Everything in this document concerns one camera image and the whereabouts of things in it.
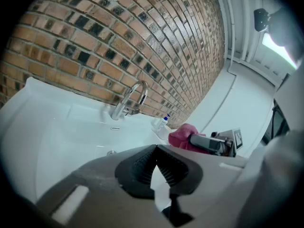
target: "pink towel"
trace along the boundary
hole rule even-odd
[[[195,126],[184,123],[182,126],[180,126],[178,128],[178,130],[169,134],[168,140],[169,140],[169,143],[174,147],[184,149],[184,150],[208,154],[207,151],[202,150],[189,142],[190,136],[192,134],[206,136],[205,134],[200,134],[198,132],[198,130],[195,128]]]

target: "chrome faucet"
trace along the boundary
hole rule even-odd
[[[111,117],[114,120],[118,120],[121,114],[125,114],[125,115],[135,115],[135,114],[139,114],[140,110],[139,109],[135,109],[135,110],[131,110],[125,107],[125,104],[127,103],[128,99],[130,98],[130,96],[133,94],[133,92],[137,89],[137,87],[142,86],[142,94],[139,97],[137,103],[142,105],[147,97],[148,94],[148,85],[146,81],[140,80],[137,81],[132,88],[129,90],[129,92],[125,95],[125,97],[123,98],[123,100],[118,103],[118,105],[116,106],[116,108],[114,109]]]

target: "sink basin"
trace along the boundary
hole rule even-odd
[[[72,171],[110,151],[118,153],[160,143],[163,142],[147,126],[52,121],[45,131],[38,155],[37,198]]]
[[[149,144],[167,144],[154,117],[111,118],[114,106],[28,78],[0,110],[1,163],[14,190],[36,203],[86,162]]]

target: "light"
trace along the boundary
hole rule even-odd
[[[276,43],[274,43],[268,33],[264,33],[263,45],[267,46],[268,48],[272,49],[274,52],[279,54],[282,58],[284,58],[291,66],[297,69],[296,64],[290,58],[288,52],[286,51],[285,47],[279,47]]]

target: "drain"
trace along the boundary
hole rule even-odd
[[[106,156],[110,156],[110,155],[113,155],[113,154],[116,154],[116,151],[111,150],[111,151],[109,151],[109,152],[106,154]]]

